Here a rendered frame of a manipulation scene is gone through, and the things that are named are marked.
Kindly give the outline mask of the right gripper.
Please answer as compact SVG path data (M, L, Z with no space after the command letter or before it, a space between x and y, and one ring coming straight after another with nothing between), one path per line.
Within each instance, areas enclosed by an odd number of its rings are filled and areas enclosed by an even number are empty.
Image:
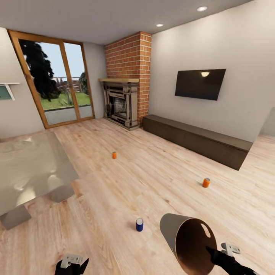
M231 266L233 263L237 263L234 257L228 256L225 253L222 253L219 250L211 249L206 246L207 251L211 255L211 262L215 265L220 266L224 269L229 275L231 275Z

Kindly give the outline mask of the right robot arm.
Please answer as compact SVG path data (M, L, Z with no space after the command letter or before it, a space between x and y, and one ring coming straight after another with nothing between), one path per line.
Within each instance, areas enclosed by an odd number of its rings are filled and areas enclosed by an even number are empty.
M211 262L213 264L220 266L229 275L260 275L254 270L241 265L235 260L233 253L241 254L239 247L229 243L221 243L221 247L224 250L219 251L206 246L207 251L211 255Z

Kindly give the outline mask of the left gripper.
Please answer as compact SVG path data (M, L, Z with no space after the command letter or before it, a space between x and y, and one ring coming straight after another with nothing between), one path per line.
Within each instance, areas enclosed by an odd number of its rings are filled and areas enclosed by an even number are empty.
M54 275L82 275L87 267L89 258L82 264L71 263L66 269L61 268L61 261L56 265Z

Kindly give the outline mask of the trash can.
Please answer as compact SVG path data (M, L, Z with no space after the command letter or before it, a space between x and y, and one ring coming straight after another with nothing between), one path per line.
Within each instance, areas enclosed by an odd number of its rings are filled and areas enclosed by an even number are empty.
M203 226L210 233L206 235ZM160 220L160 230L181 268L188 275L208 275L215 264L206 246L217 250L210 226L198 218L167 213Z

